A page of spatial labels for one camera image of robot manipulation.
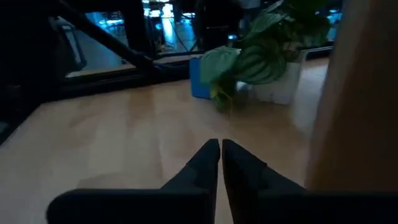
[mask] black metal bar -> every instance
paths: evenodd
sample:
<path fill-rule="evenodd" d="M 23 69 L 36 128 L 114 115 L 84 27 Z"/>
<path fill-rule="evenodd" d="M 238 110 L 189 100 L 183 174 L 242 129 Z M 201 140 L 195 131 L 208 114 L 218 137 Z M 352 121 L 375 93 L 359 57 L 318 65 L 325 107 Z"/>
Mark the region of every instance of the black metal bar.
<path fill-rule="evenodd" d="M 159 70 L 159 67 L 154 65 L 152 58 L 130 49 L 118 39 L 114 38 L 112 35 L 93 24 L 89 19 L 74 10 L 64 1 L 60 0 L 58 2 L 57 9 L 61 17 L 89 35 L 91 38 L 97 40 L 99 43 L 112 50 L 118 56 L 135 65 L 137 68 L 143 71 L 148 71 L 149 73 Z"/>

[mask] glass window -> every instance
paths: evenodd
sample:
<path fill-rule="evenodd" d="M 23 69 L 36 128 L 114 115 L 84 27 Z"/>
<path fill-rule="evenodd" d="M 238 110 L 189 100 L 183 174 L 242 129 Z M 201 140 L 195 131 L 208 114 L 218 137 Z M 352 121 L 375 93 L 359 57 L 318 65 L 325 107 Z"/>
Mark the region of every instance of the glass window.
<path fill-rule="evenodd" d="M 120 12 L 91 12 L 85 15 L 92 23 L 128 45 Z M 58 51 L 63 60 L 60 63 L 67 70 L 67 78 L 132 67 L 125 66 L 125 60 L 61 17 L 55 23 L 61 38 Z"/>

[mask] green leaf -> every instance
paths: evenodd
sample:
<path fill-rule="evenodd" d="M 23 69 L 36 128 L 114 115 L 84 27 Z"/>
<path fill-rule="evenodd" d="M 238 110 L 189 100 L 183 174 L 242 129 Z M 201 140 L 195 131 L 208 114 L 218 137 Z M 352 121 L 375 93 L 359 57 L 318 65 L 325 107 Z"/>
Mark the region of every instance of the green leaf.
<path fill-rule="evenodd" d="M 267 13 L 266 10 L 260 12 L 260 14 L 255 18 L 251 24 L 251 29 L 249 33 L 244 37 L 244 39 L 250 39 L 256 34 L 264 32 L 270 26 L 280 22 L 284 19 L 286 15 L 281 15 L 277 13 Z"/>
<path fill-rule="evenodd" d="M 257 40 L 242 49 L 233 72 L 236 79 L 248 84 L 269 83 L 278 79 L 286 68 L 280 45 L 275 40 Z"/>
<path fill-rule="evenodd" d="M 206 52 L 200 62 L 200 81 L 209 84 L 218 79 L 231 69 L 238 55 L 238 49 L 225 46 Z"/>
<path fill-rule="evenodd" d="M 264 10 L 264 12 L 266 12 L 266 13 L 272 12 L 273 10 L 277 9 L 280 5 L 282 5 L 282 3 L 283 3 L 284 1 L 285 1 L 285 0 L 280 0 L 280 1 L 277 1 L 277 2 L 273 3 L 273 4 L 270 5 L 268 8 L 266 8 L 266 9 Z"/>

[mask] blue object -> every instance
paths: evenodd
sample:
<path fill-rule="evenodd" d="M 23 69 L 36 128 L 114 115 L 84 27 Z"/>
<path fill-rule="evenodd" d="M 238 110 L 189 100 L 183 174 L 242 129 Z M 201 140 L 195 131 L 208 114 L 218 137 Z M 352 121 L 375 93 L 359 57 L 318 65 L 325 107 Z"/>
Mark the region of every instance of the blue object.
<path fill-rule="evenodd" d="M 189 61 L 192 96 L 210 99 L 210 88 L 200 83 L 200 58 L 191 58 Z"/>

